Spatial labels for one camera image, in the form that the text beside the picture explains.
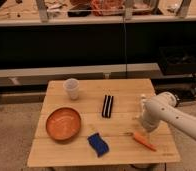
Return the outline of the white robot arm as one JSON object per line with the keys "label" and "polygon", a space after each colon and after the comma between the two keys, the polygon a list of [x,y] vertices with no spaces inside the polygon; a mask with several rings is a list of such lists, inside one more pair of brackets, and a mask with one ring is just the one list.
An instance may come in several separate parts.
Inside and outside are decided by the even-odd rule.
{"label": "white robot arm", "polygon": [[147,132],[154,131],[161,121],[173,125],[196,140],[196,117],[175,108],[177,98],[170,92],[163,92],[141,100],[140,123]]}

